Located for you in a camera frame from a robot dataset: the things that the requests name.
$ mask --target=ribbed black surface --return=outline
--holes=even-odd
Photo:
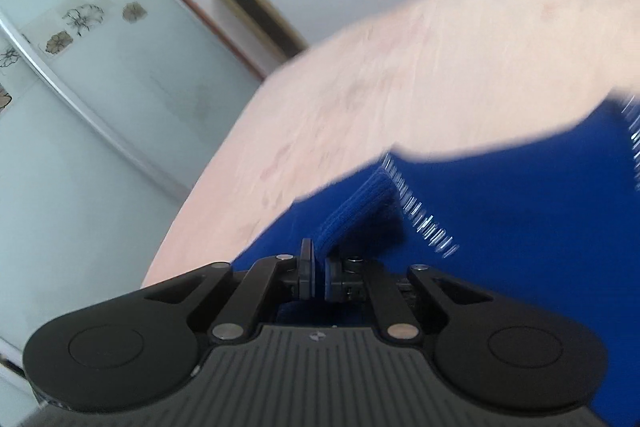
[[[156,404],[108,415],[49,405],[24,425],[604,427],[586,408],[546,418],[483,410],[444,386],[420,352],[384,344],[369,328],[272,326],[213,350],[191,383]]]

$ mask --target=metal rivet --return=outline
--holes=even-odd
[[[233,323],[218,324],[211,330],[213,336],[221,341],[234,341],[242,337],[244,330],[242,326]]]
[[[386,328],[386,332],[390,337],[400,341],[408,341],[414,339],[420,333],[420,330],[412,324],[392,324]]]

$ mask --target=floral pattern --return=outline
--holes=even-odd
[[[66,25],[71,26],[81,37],[86,32],[91,31],[94,26],[102,24],[104,10],[95,4],[83,4],[78,8],[69,10],[62,19],[66,20]]]
[[[18,52],[14,47],[9,47],[5,49],[4,52],[0,53],[0,68],[7,68],[12,64],[15,64],[20,58]]]
[[[122,10],[122,18],[132,24],[144,17],[146,10],[138,2],[130,2]]]
[[[0,112],[12,101],[11,95],[0,84]]]
[[[47,41],[47,53],[51,55],[59,54],[69,44],[73,42],[73,38],[65,30],[53,35],[49,41]]]

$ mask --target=blue cloth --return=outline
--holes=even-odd
[[[567,132],[454,161],[390,153],[294,203],[234,268],[296,253],[304,237],[322,260],[346,240],[393,273],[430,264],[571,317],[609,351],[592,409],[631,427],[640,420],[640,193],[621,110],[606,100]],[[433,243],[423,233],[436,221],[446,233]]]

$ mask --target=folded blue fabric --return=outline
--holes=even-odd
[[[393,273],[426,263],[571,317],[609,351],[592,408],[632,427],[640,421],[638,172],[640,105],[606,100],[575,128],[509,150],[449,162],[389,153],[294,203],[234,267],[296,253],[311,237],[321,260],[347,245]]]

